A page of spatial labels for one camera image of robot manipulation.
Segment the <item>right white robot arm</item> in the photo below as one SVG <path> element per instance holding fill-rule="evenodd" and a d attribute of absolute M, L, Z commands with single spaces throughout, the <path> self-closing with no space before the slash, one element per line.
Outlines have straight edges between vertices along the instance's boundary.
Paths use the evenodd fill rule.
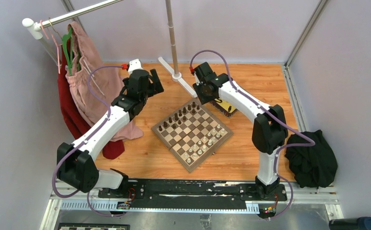
<path fill-rule="evenodd" d="M 283 108 L 270 106 L 253 97 L 228 74 L 217 75 L 207 62 L 190 68 L 190 72 L 195 77 L 193 88 L 202 104 L 222 99 L 252 122 L 252 143 L 259 151 L 256 195 L 268 200 L 280 183 L 279 152 L 288 136 Z"/>

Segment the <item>wooden chess board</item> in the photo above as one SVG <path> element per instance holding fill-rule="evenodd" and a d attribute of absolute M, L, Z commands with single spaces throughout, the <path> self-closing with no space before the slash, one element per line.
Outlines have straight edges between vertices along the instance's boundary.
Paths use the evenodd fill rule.
<path fill-rule="evenodd" d="M 196 107 L 192 108 L 193 102 L 196 103 L 196 107 L 197 105 L 200 106 L 199 111 L 196 110 Z M 191 113 L 187 108 L 189 104 L 191 105 L 191 111 L 195 109 L 196 113 L 183 121 L 182 118 L 187 113 Z M 178 125 L 174 114 L 179 115 L 179 110 L 182 111 L 183 107 L 186 107 L 187 113 L 182 114 L 181 117 L 178 116 L 178 121 L 181 120 L 181 125 Z M 172 124 L 169 123 L 169 117 L 173 120 Z M 164 122 L 168 123 L 167 128 L 163 127 Z M 158 130 L 159 126 L 162 126 L 163 131 Z M 179 109 L 159 121 L 151 130 L 190 173 L 209 156 L 213 155 L 233 135 L 233 131 L 196 98 L 189 100 Z"/>

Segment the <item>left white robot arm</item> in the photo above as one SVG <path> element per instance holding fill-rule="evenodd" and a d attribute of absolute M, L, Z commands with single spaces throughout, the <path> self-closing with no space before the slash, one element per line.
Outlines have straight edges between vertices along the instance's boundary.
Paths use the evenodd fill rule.
<path fill-rule="evenodd" d="M 148 98 L 163 91 L 155 69 L 133 70 L 124 79 L 119 96 L 107 106 L 105 115 L 73 143 L 62 143 L 58 147 L 57 165 L 52 176 L 52 188 L 56 195 L 69 197 L 58 192 L 56 180 L 59 179 L 77 192 L 109 188 L 117 198 L 125 197 L 129 192 L 128 176 L 114 169 L 98 169 L 95 161 L 112 137 L 139 115 Z"/>

